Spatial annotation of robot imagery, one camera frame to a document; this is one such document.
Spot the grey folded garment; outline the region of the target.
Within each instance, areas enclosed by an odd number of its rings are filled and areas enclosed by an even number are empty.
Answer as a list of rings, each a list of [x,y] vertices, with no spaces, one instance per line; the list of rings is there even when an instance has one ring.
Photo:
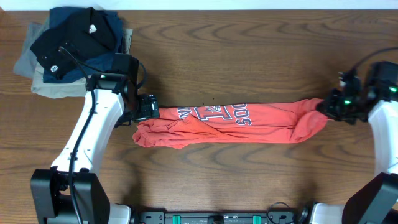
[[[31,51],[30,47],[47,29],[49,29],[49,18],[46,18],[43,24],[32,22],[28,25],[21,56],[13,68],[13,72],[16,75],[30,79],[33,78],[38,62],[37,57]]]

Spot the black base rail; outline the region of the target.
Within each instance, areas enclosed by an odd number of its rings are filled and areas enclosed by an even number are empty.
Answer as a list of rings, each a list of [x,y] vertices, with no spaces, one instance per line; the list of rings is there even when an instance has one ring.
[[[141,212],[131,223],[137,224],[289,224],[310,223],[307,212],[299,215],[294,210],[271,210],[265,213],[203,213],[163,211]]]

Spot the khaki folded garment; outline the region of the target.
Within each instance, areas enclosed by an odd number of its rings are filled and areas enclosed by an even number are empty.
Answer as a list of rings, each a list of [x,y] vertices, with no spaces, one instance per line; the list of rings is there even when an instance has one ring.
[[[110,70],[113,62],[113,53],[104,54],[96,58],[87,60],[85,63],[98,70]],[[84,97],[86,95],[86,80],[83,74],[76,68],[67,73],[63,80],[70,78],[77,80],[71,83],[45,83],[44,68],[38,63],[32,78],[32,93],[45,96],[48,98],[65,98],[65,97]]]

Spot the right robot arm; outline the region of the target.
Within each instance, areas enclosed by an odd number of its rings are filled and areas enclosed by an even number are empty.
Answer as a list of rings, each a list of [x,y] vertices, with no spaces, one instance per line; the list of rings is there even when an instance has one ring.
[[[397,223],[397,74],[371,72],[364,84],[356,69],[342,73],[317,110],[335,121],[367,121],[373,132],[374,178],[344,205],[314,203],[307,223]]]

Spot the red soccer t-shirt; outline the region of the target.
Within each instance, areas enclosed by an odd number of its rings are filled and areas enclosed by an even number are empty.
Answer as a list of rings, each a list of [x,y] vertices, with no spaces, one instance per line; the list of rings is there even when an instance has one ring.
[[[182,149],[200,143],[296,144],[319,133],[328,118],[318,98],[293,103],[239,103],[161,108],[157,119],[141,121],[133,141],[142,147]]]

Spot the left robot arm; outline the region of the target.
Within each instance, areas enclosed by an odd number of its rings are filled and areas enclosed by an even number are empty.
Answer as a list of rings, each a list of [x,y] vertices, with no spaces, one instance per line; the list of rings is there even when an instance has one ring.
[[[49,169],[30,180],[39,223],[136,223],[128,205],[110,202],[99,180],[114,128],[159,117],[155,95],[140,95],[136,75],[96,73],[66,146]]]

